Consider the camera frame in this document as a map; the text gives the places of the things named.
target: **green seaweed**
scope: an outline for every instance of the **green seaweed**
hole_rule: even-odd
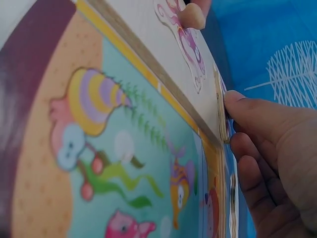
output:
[[[132,109],[131,119],[132,119],[132,122],[135,123],[135,121],[137,119],[137,110],[136,110],[136,108]]]
[[[138,126],[139,126],[139,129],[141,129],[143,127],[143,124],[144,124],[144,113],[141,113],[139,115],[139,119],[138,119]]]
[[[111,166],[108,166],[104,169],[103,173],[98,176],[99,179],[103,181],[110,180],[112,178],[120,178],[124,186],[132,191],[136,188],[142,178],[145,178],[153,189],[154,193],[158,197],[164,197],[163,193],[157,186],[154,178],[150,175],[139,175],[136,178],[131,178],[126,172],[125,168],[121,163],[113,163]]]
[[[153,116],[155,116],[155,117],[158,116],[158,108],[156,105],[153,106]]]
[[[138,94],[138,87],[137,85],[133,86],[133,91],[132,91],[133,97],[134,97],[134,101],[139,104],[140,102],[140,95]]]
[[[131,118],[132,123],[137,125],[138,128],[144,132],[145,136],[150,137],[150,141],[153,145],[166,151],[166,143],[160,134],[160,128],[150,125],[150,121],[146,120],[145,114],[138,112],[138,106],[142,105],[144,109],[148,110],[150,114],[156,118],[159,127],[165,128],[166,122],[162,116],[159,115],[157,105],[153,103],[152,99],[147,98],[145,90],[139,93],[137,85],[131,86],[130,82],[128,82],[123,88],[127,96],[133,100],[135,106],[132,109],[125,108],[125,115]]]
[[[154,143],[154,138],[155,138],[155,127],[152,126],[151,131],[150,131],[150,139],[151,139],[152,143]]]
[[[144,125],[144,134],[147,136],[150,130],[150,125],[149,125],[149,121],[147,120],[145,125]]]
[[[122,188],[117,184],[110,182],[110,181],[103,181],[99,179],[97,175],[94,174],[90,165],[87,165],[83,162],[83,166],[85,167],[86,171],[86,179],[93,187],[95,194],[106,194],[110,192],[118,193],[122,199],[130,206],[140,209],[143,207],[152,207],[151,201],[146,196],[138,196],[134,199],[129,200],[125,193],[123,192]]]
[[[149,112],[152,112],[152,100],[151,99],[148,99],[148,101],[147,101],[147,103],[148,103],[148,110],[149,110]]]

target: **cartoon snail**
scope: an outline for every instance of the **cartoon snail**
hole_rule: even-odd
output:
[[[73,73],[65,96],[50,104],[54,123],[51,146],[62,170],[75,169],[80,163],[79,155],[87,148],[94,153],[93,172],[103,171],[105,161],[87,136],[100,135],[113,110],[120,106],[131,108],[132,102],[113,78],[92,68],[79,68]]]

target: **puzzle piece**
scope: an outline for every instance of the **puzzle piece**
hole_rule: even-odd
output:
[[[227,91],[227,89],[215,63],[213,64],[213,76],[215,80],[216,94],[218,100],[220,137],[225,143],[229,143],[230,125],[228,114],[226,113],[223,101],[224,93]]]
[[[153,0],[155,13],[162,22],[173,33],[177,40],[183,57],[191,71],[194,86],[197,93],[202,88],[202,81],[206,79],[206,68],[202,55],[195,42],[197,30],[193,28],[183,28],[178,14],[184,10],[185,5],[179,0]]]

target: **striped shell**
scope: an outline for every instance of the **striped shell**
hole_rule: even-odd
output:
[[[67,99],[75,121],[87,135],[97,136],[115,108],[132,107],[120,85],[95,69],[79,68],[72,75]]]

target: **puzzle board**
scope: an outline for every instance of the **puzzle board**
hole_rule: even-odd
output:
[[[0,67],[12,237],[224,237],[221,148],[86,2],[37,0]]]
[[[221,141],[219,117],[215,113],[218,111],[218,105],[216,93],[214,93],[216,91],[212,69],[214,60],[200,31],[192,33],[194,42],[198,46],[197,49],[199,49],[200,55],[198,54],[198,56],[205,66],[206,79],[201,80],[201,89],[198,93],[195,89],[191,68],[186,62],[179,41],[156,14],[154,2],[160,3],[167,11],[166,0],[89,0],[88,2],[112,26],[116,26],[120,35],[136,50],[136,53],[153,73],[167,85],[173,96],[181,102],[191,117],[195,121],[199,121],[201,129],[208,137],[215,143]],[[168,2],[175,4],[175,0],[168,0]],[[184,44],[191,57],[196,58],[196,53],[189,45]]]

